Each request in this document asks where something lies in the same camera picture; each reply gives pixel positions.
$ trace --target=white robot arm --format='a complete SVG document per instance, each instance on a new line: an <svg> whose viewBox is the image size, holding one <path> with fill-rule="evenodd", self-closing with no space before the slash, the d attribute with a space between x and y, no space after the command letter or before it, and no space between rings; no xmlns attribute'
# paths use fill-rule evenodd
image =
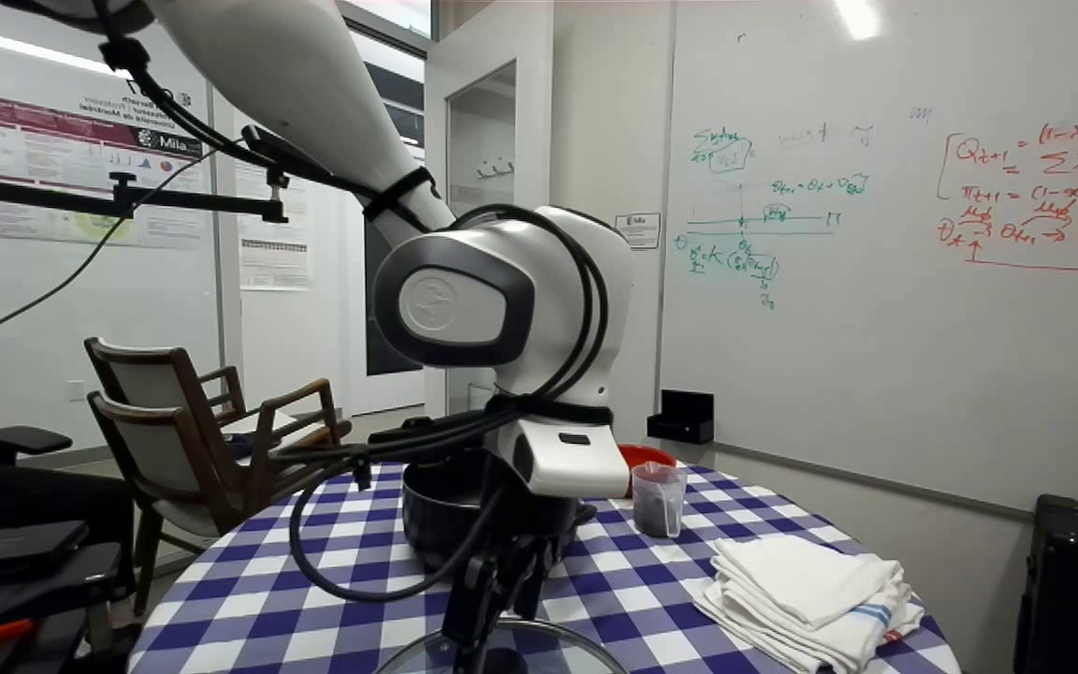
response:
<svg viewBox="0 0 1078 674"><path fill-rule="evenodd" d="M5 4L59 18L85 18L95 4L131 18L155 12L237 108L326 171L375 191L414 171L333 0ZM509 397L541 397L492 439L530 493L626 493L628 472L604 416L626 326L626 239L569 211L539 211L548 230L524 211L452 226L432 183L402 205L427 233L393 211L372 221L393 246L375 286L384 337L435 366L493 366Z"/></svg>

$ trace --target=wooden chair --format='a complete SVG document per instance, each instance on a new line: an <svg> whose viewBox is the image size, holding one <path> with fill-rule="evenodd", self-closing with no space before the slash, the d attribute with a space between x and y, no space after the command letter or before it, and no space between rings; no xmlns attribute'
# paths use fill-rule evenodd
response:
<svg viewBox="0 0 1078 674"><path fill-rule="evenodd" d="M85 351L110 402L188 409L193 422L217 427L227 439L241 466L251 460L251 451L342 447L351 430L321 379L248 409L237 366L200 375L182 347L112 347L90 337ZM306 397L319 404L289 416L289 409Z"/></svg>
<svg viewBox="0 0 1078 674"><path fill-rule="evenodd" d="M222 430L200 422L190 409L137 409L103 394L90 394L90 409L142 515L135 616L151 602L160 540L201 552L278 493L299 487L297 472L274 472L264 451L237 466Z"/></svg>

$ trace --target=blue checkered tablecloth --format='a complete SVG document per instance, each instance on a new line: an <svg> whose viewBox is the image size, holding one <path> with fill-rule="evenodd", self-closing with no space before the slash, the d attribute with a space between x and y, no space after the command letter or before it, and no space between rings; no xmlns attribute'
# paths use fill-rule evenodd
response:
<svg viewBox="0 0 1078 674"><path fill-rule="evenodd" d="M595 503L599 518L578 527L565 561L541 588L541 618L610 649L626 671L781 671L756 649L737 649L702 618L689 593L712 581L712 545L788 532L838 552L850 537L774 490L694 470L679 545L645 540L628 503ZM419 581L402 537L402 470L379 470L372 490L326 485L306 518L309 558L342 585L372 593ZM131 671L379 671L397 649L438 633L445 588L402 602L344 602L319 593L289 558L289 505L269 505L222 537L178 572L155 608ZM957 671L941 625L883 649L867 671Z"/></svg>

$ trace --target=white towel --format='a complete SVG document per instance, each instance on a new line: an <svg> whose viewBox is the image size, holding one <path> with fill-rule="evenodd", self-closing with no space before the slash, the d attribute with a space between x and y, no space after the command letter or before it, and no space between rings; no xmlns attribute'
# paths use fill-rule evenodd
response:
<svg viewBox="0 0 1078 674"><path fill-rule="evenodd" d="M725 638L765 649L788 671L833 666L841 674L866 671L880 643L922 625L924 610L913 602L902 566L786 540L767 537L716 552L720 577L694 600Z"/></svg>

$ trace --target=floor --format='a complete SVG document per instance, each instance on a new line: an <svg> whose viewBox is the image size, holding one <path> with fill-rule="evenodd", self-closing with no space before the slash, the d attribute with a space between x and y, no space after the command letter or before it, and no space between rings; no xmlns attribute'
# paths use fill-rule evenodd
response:
<svg viewBox="0 0 1078 674"><path fill-rule="evenodd" d="M390 427L402 427L405 420L419 416L419 409L397 409L397 412L379 412L379 416L351 416L351 435L344 444L363 444L366 435L375 430L390 430ZM85 455L75 455L69 460L46 460L46 470L57 470L57 472L79 472L79 476L121 476L117 460L110 459L110 451L85 451ZM156 552L156 577L155 577L155 588L151 588L151 610L160 602L160 595L175 585L175 577L193 561L193 555L178 552L178 548L170 548L160 545ZM131 602L128 608L112 608L112 622L117 625L135 625L142 622L131 616Z"/></svg>

